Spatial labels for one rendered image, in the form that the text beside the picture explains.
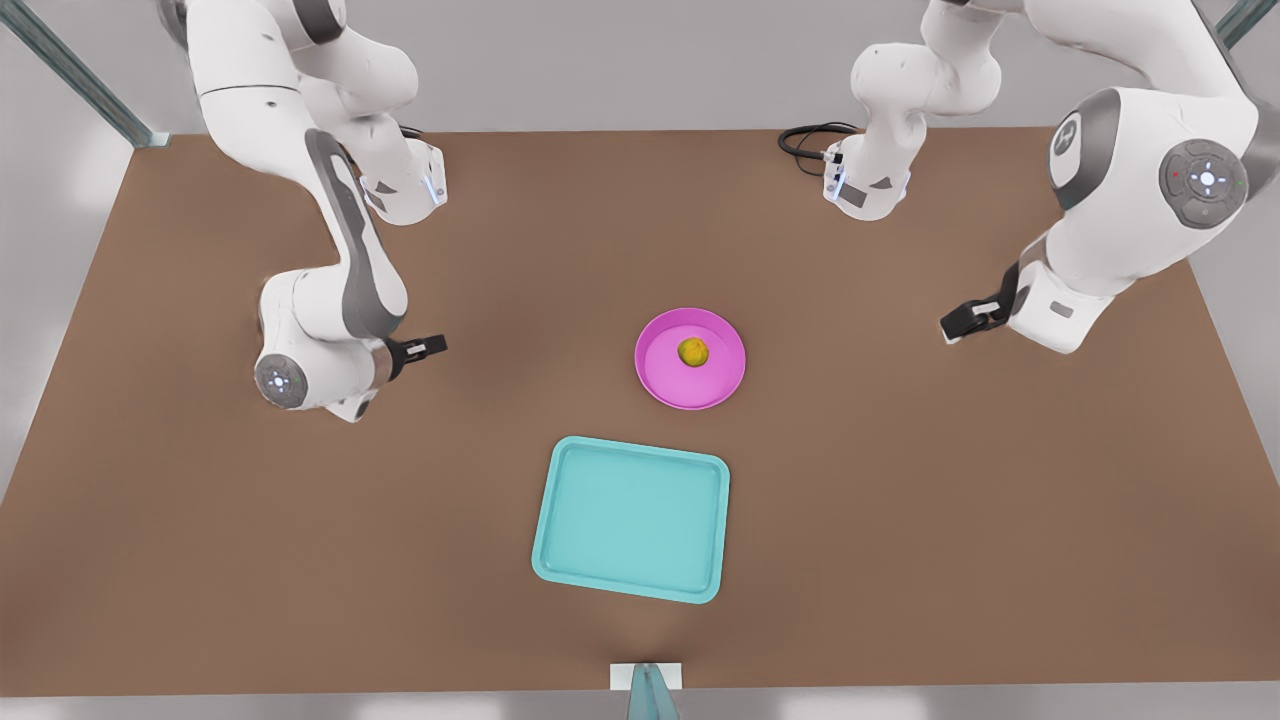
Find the silver frame post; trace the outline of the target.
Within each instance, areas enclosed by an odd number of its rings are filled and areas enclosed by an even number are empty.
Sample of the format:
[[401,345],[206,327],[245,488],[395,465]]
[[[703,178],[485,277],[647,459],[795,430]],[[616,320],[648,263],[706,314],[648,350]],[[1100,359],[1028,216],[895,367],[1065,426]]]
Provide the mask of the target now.
[[627,691],[626,720],[681,720],[672,691],[684,688],[680,662],[612,664],[611,691]]
[[1236,0],[1216,23],[1215,31],[1226,49],[1240,42],[1280,0]]
[[169,133],[150,129],[23,0],[0,0],[0,23],[134,149],[164,149]]

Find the turquoise rectangular tray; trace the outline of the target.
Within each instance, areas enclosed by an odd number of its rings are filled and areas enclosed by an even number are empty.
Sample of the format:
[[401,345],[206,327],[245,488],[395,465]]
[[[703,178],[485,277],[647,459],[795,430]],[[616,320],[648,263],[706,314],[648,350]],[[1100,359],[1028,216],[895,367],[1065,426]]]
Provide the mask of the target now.
[[567,436],[550,455],[531,565],[545,582],[680,603],[721,589],[730,466]]

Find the pink round plate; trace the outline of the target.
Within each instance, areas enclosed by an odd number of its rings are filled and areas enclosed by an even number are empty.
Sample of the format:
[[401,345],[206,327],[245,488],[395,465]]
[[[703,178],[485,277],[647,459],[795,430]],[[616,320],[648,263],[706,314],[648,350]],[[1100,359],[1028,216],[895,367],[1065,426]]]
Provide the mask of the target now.
[[640,332],[634,365],[644,389],[680,410],[714,407],[740,387],[745,345],[732,324],[699,307],[662,313]]

